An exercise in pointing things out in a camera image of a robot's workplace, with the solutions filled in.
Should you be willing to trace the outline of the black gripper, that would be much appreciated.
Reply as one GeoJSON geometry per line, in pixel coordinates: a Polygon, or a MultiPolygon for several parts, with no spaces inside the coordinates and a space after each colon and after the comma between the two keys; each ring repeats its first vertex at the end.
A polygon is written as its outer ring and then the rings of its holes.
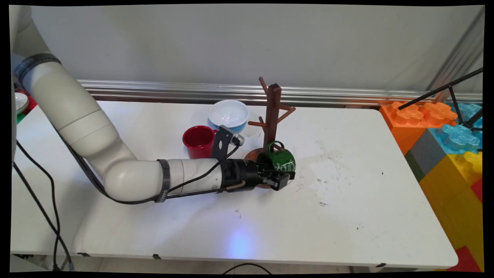
{"type": "Polygon", "coordinates": [[[250,159],[225,160],[221,174],[221,188],[227,192],[251,191],[261,183],[263,188],[279,191],[295,178],[295,172],[279,172],[272,164],[250,159]]]}

